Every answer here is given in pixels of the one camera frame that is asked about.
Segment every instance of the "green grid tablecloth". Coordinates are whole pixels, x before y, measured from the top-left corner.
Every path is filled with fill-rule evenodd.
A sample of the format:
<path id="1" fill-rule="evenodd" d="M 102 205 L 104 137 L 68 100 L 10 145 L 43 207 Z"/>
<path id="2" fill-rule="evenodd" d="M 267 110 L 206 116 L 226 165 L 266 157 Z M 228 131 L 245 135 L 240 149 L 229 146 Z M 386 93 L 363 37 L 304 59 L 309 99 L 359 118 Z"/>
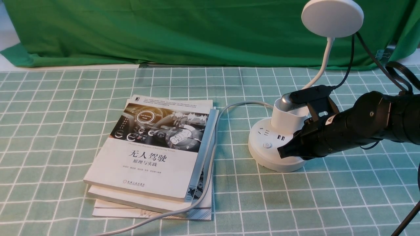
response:
<path id="1" fill-rule="evenodd" d="M 410 69 L 420 75 L 416 66 Z M 132 94 L 273 104 L 317 73 L 302 68 L 144 68 L 0 73 L 0 235 L 88 236 L 141 220 L 94 218 L 82 179 Z M 337 84 L 343 71 L 319 84 Z M 340 110 L 368 91 L 396 94 L 380 71 L 353 72 L 332 94 Z M 295 173 L 256 164 L 250 127 L 271 110 L 221 120 L 209 222 L 155 221 L 121 235 L 387 236 L 420 200 L 420 148 L 383 141 L 309 161 Z M 419 235 L 420 217 L 407 227 Z"/>

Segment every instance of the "dashboard illustration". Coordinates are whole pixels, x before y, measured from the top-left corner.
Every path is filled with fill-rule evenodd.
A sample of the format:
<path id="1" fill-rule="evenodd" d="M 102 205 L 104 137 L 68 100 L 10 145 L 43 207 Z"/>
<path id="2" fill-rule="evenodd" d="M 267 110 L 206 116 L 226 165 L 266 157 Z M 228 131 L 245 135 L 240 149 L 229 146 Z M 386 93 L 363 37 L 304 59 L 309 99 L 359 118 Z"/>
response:
<path id="1" fill-rule="evenodd" d="M 110 136 L 153 146 L 198 152 L 207 114 L 128 104 Z"/>

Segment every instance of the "round power strip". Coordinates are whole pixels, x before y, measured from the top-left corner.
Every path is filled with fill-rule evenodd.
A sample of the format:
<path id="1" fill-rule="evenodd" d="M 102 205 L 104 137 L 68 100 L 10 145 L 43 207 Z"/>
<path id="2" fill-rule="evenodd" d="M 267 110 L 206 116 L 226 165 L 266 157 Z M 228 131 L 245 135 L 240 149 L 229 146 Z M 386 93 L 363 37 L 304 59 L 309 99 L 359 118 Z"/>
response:
<path id="1" fill-rule="evenodd" d="M 300 157 L 280 158 L 277 148 L 288 143 L 293 134 L 279 134 L 270 121 L 271 118 L 262 119 L 251 128 L 248 149 L 252 157 L 258 164 L 278 172 L 292 172 L 302 168 L 305 161 Z"/>

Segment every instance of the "lamp head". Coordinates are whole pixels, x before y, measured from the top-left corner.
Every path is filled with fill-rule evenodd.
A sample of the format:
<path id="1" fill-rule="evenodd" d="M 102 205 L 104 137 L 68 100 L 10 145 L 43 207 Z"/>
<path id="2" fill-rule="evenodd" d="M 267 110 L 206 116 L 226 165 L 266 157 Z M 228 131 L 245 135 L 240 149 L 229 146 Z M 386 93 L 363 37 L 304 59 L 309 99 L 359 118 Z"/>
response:
<path id="1" fill-rule="evenodd" d="M 362 27 L 363 10 L 353 0 L 310 0 L 302 11 L 302 22 L 314 34 L 342 38 Z"/>

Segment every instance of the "white book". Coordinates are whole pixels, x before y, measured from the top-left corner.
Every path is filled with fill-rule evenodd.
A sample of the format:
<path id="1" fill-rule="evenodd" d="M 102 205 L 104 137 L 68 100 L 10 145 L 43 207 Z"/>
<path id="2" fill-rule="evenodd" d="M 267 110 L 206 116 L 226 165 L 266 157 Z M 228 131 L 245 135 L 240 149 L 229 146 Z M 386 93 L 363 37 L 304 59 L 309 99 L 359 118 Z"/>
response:
<path id="1" fill-rule="evenodd" d="M 200 179 L 199 186 L 197 190 L 199 192 L 203 191 L 208 168 L 205 168 L 206 171 L 203 172 L 203 178 Z M 197 200 L 201 195 L 197 194 L 194 196 L 194 200 Z M 196 208 L 189 211 L 187 214 L 183 216 L 168 216 L 164 217 L 164 219 L 175 219 L 175 220 L 212 220 L 211 212 L 212 212 L 212 199 L 213 198 L 213 177 L 210 178 L 209 182 L 209 189 L 207 194 L 204 196 L 203 200 L 200 204 L 197 205 Z M 155 212 L 151 210 L 145 210 L 140 208 L 131 207 L 128 205 L 117 204 L 114 202 L 107 202 L 100 199 L 97 199 L 94 205 L 94 210 L 92 215 L 96 217 L 117 217 L 117 218 L 150 218 L 161 214 L 160 212 Z"/>
<path id="2" fill-rule="evenodd" d="M 207 128 L 212 110 L 209 101 L 133 96 L 85 175 L 85 183 L 188 201 L 193 170 L 202 169 L 203 160 L 198 157 L 204 157 L 207 148 L 201 143 L 211 138 L 214 129 Z"/>
<path id="3" fill-rule="evenodd" d="M 101 204 L 103 204 L 104 202 L 112 202 L 112 203 L 118 203 L 121 205 L 126 205 L 127 207 L 130 206 L 134 208 L 140 208 L 144 210 L 150 210 L 153 212 L 162 213 L 162 212 L 180 210 L 180 209 L 184 209 L 191 206 L 193 202 L 195 202 L 198 198 L 201 197 L 205 182 L 207 181 L 209 163 L 210 163 L 210 158 L 212 154 L 211 147 L 214 145 L 214 138 L 215 138 L 214 135 L 215 135 L 215 131 L 213 131 L 212 139 L 208 144 L 209 148 L 206 153 L 206 156 L 203 158 L 205 160 L 205 163 L 203 163 L 202 171 L 200 171 L 197 177 L 198 184 L 196 184 L 196 191 L 194 191 L 193 199 L 186 202 L 178 202 L 178 201 L 172 201 L 168 199 L 161 199 L 161 198 L 150 197 L 150 196 L 145 196 L 145 195 L 140 195 L 140 194 L 133 194 L 133 193 L 123 192 L 123 191 L 118 191 L 118 190 L 113 190 L 113 189 L 107 189 L 103 187 L 92 186 L 88 190 L 88 192 L 92 194 L 94 197 L 100 200 L 103 200 L 103 201 L 97 201 L 95 204 L 95 207 L 103 206 Z M 211 207 L 212 200 L 211 200 L 211 194 L 209 193 L 211 193 L 212 191 L 212 184 L 213 184 L 213 179 L 211 178 L 208 194 L 200 203 L 199 205 L 200 208 Z M 187 214 L 180 214 L 178 216 L 185 217 L 186 215 Z"/>
<path id="4" fill-rule="evenodd" d="M 199 208 L 199 209 L 194 209 L 194 211 L 189 212 L 189 214 L 186 217 L 179 217 L 179 216 L 172 215 L 172 216 L 164 217 L 163 219 L 210 221 L 212 220 L 211 212 L 212 212 L 211 208 Z M 145 218 L 151 218 L 158 214 L 160 213 L 149 211 L 149 210 L 138 209 L 138 208 L 94 208 L 92 215 L 96 217 L 145 219 Z"/>

